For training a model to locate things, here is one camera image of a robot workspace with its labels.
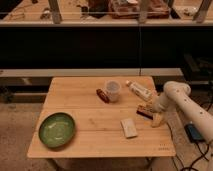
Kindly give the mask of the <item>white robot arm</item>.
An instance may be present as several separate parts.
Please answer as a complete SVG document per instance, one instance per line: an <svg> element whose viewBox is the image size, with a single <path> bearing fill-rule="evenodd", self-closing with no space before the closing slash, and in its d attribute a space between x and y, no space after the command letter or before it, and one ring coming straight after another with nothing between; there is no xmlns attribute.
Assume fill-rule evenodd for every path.
<svg viewBox="0 0 213 171"><path fill-rule="evenodd" d="M163 92L154 100L152 108L161 113L171 104L177 105L193 122L208 144L213 146L213 116L195 103L190 97L191 88L188 84L168 81L163 86Z"/></svg>

